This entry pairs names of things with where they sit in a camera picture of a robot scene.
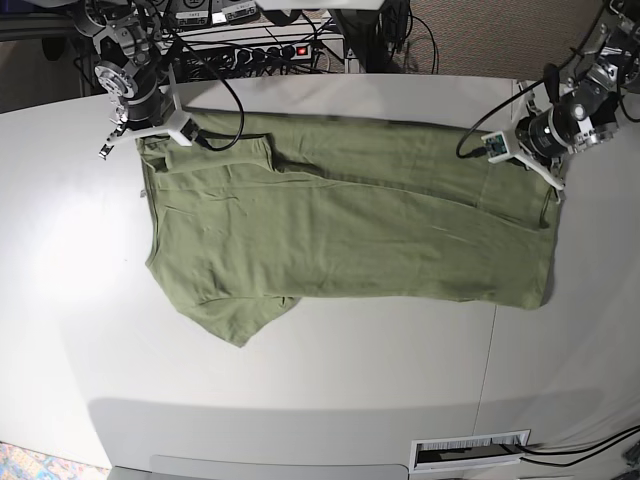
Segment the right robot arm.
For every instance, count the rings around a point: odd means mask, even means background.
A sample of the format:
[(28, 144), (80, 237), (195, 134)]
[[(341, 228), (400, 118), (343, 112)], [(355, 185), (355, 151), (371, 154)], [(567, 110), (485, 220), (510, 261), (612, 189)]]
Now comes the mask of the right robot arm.
[(167, 136), (191, 146), (192, 117), (183, 109), (172, 66), (181, 46), (160, 50), (162, 16), (154, 3), (78, 1), (72, 13), (76, 29), (93, 43), (95, 78), (114, 105), (115, 128), (100, 158), (127, 139)]

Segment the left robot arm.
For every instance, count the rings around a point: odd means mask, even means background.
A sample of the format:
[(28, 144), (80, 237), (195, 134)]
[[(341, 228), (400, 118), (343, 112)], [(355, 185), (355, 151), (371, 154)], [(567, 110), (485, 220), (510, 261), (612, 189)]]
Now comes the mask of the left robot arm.
[(543, 85), (549, 106), (539, 108), (535, 94), (526, 93), (508, 133), (507, 159), (556, 191), (564, 189), (564, 161), (611, 140), (624, 95), (639, 91), (639, 3), (607, 1), (605, 8), (616, 23), (601, 25), (593, 49), (580, 52), (587, 65), (575, 66), (564, 82), (559, 67), (548, 67)]

